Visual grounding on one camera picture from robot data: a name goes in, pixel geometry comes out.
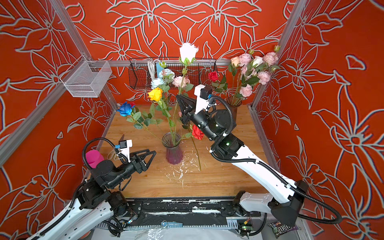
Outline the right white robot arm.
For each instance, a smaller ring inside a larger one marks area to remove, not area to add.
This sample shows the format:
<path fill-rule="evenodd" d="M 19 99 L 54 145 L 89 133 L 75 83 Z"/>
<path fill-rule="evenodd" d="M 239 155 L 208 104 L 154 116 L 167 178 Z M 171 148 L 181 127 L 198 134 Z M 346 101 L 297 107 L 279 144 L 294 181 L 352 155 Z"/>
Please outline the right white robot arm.
<path fill-rule="evenodd" d="M 278 221 L 294 226 L 298 218 L 314 223 L 337 225 L 341 214 L 328 204 L 308 195 L 308 185 L 295 182 L 280 174 L 257 157 L 248 146 L 232 134 L 236 123 L 228 103 L 222 98 L 208 95 L 206 99 L 192 99 L 177 95 L 184 124 L 193 123 L 211 141 L 211 156 L 221 163 L 230 163 L 246 172 L 269 192 L 268 203 L 262 203 L 255 195 L 244 193 L 240 205 L 247 212 L 272 214 Z M 334 219 L 317 219 L 300 213 L 305 200 L 318 204 L 332 214 Z"/>

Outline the large red rose stem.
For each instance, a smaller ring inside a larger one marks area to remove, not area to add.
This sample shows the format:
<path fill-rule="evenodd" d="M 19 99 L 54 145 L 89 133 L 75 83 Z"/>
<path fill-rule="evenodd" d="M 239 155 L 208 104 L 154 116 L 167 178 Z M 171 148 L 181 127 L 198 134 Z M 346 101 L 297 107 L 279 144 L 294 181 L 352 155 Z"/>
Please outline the large red rose stem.
<path fill-rule="evenodd" d="M 204 138 L 204 133 L 196 125 L 184 125 L 183 128 L 188 132 L 183 134 L 182 140 L 193 138 L 201 141 Z"/>

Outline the pink peony stem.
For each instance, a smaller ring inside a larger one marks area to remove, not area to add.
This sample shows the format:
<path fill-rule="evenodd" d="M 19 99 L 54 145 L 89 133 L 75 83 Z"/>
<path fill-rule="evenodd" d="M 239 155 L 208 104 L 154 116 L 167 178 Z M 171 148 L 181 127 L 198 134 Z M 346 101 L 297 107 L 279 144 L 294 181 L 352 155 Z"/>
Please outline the pink peony stem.
<path fill-rule="evenodd" d="M 240 87 L 234 96 L 233 104 L 234 105 L 240 104 L 241 101 L 248 98 L 252 93 L 253 93 L 253 87 L 251 85 L 247 84 L 245 87 L 243 86 Z"/>

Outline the pink carnation stem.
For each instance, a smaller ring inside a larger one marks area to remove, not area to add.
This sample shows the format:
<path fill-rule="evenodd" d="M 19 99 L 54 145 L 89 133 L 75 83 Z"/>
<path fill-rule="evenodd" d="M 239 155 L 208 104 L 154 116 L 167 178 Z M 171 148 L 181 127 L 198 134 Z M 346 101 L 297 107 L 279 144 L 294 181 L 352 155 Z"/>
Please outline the pink carnation stem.
<path fill-rule="evenodd" d="M 270 73 L 266 72 L 266 71 L 258 72 L 257 76 L 259 78 L 259 83 L 261 85 L 266 85 L 270 81 L 270 79 L 271 79 Z"/>

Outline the pink mottled flower stem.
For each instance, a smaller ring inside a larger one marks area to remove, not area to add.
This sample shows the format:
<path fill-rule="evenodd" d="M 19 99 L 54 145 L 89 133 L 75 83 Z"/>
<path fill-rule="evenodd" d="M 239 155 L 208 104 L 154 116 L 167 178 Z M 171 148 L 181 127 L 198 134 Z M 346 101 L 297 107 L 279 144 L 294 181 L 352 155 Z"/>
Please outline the pink mottled flower stem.
<path fill-rule="evenodd" d="M 184 95 L 186 97 L 188 97 L 188 92 L 191 91 L 194 87 L 190 79 L 183 76 L 174 78 L 172 85 L 178 89 L 179 95 Z"/>

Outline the purple glass vase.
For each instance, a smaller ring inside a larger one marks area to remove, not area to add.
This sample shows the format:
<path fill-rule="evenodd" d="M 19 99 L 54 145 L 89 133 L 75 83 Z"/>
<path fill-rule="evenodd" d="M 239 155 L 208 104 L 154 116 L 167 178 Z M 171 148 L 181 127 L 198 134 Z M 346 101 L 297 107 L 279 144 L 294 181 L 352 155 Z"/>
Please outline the purple glass vase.
<path fill-rule="evenodd" d="M 166 133 L 162 137 L 162 144 L 166 148 L 166 159 L 171 165 L 178 165 L 183 160 L 183 151 L 180 147 L 181 139 L 179 134 L 173 138 L 172 133 Z"/>

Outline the pale pink flower stem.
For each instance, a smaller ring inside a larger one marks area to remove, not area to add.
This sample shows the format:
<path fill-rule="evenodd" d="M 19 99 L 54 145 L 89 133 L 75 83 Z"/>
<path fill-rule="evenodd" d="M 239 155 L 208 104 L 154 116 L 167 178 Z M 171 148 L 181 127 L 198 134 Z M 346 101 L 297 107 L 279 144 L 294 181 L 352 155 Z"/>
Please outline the pale pink flower stem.
<path fill-rule="evenodd" d="M 248 53 L 244 53 L 239 56 L 242 75 L 245 77 L 251 77 L 255 75 L 255 70 L 253 66 L 253 57 Z"/>

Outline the pale blue flower stem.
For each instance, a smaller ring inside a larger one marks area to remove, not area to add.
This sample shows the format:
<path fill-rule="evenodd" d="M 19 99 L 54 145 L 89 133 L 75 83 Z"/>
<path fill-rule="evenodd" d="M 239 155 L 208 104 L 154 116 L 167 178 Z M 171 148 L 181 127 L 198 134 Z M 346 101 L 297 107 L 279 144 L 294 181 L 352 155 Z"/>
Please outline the pale blue flower stem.
<path fill-rule="evenodd" d="M 148 70 L 151 77 L 151 89 L 154 90 L 160 85 L 169 85 L 175 78 L 175 73 L 168 68 L 165 61 L 148 61 Z"/>

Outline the peach rose stem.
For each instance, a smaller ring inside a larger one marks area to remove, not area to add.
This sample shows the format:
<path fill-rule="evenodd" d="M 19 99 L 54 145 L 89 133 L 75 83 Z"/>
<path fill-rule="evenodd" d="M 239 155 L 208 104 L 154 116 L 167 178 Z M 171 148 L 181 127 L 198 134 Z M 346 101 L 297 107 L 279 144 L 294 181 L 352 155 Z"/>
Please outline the peach rose stem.
<path fill-rule="evenodd" d="M 236 95 L 239 93 L 239 88 L 241 86 L 241 72 L 240 72 L 240 58 L 234 57 L 231 59 L 231 74 L 233 76 L 233 87 L 235 88 L 235 92 L 233 94 L 233 97 L 235 98 Z"/>

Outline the orange yellow rose stem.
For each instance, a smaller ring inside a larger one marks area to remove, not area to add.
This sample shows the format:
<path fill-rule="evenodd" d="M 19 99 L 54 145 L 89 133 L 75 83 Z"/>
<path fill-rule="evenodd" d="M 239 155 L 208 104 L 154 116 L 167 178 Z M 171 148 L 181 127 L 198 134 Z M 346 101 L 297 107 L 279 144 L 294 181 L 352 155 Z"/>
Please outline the orange yellow rose stem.
<path fill-rule="evenodd" d="M 171 135 L 171 143 L 172 146 L 175 146 L 177 143 L 176 138 L 176 124 L 173 120 L 173 117 L 169 110 L 168 100 L 166 96 L 164 97 L 164 91 L 162 88 L 155 88 L 148 93 L 148 98 L 153 103 L 154 110 L 159 111 L 162 115 L 167 119 L 170 135 Z"/>

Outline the brown glass vase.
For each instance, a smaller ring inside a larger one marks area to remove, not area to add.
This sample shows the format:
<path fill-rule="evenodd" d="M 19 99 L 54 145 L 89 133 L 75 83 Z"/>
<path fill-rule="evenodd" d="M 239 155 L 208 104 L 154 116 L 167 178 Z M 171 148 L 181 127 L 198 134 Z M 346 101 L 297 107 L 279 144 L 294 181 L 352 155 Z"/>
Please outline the brown glass vase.
<path fill-rule="evenodd" d="M 233 114 L 234 121 L 237 121 L 237 112 L 239 106 L 242 105 L 242 100 L 236 98 L 236 97 L 230 97 L 226 99 L 228 105 L 230 106 L 231 112 Z"/>

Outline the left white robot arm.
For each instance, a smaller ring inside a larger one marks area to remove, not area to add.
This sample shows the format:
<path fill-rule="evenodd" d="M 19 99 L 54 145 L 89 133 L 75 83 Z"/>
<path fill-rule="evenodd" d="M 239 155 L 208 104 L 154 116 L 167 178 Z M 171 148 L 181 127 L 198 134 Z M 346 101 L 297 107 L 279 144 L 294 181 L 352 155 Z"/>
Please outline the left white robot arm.
<path fill-rule="evenodd" d="M 86 151 L 90 144 L 98 141 L 108 143 L 121 160 L 118 167 L 111 160 L 104 160 L 92 167 L 87 161 Z M 129 183 L 134 173 L 149 169 L 156 151 L 148 149 L 130 152 L 132 141 L 122 140 L 117 145 L 106 138 L 95 138 L 86 143 L 82 159 L 90 171 L 90 178 L 77 187 L 69 204 L 31 240 L 78 240 L 100 223 L 105 223 L 113 235 L 124 231 L 122 217 L 135 220 L 140 215 L 138 205 L 130 206 L 123 196 L 122 182 Z"/>

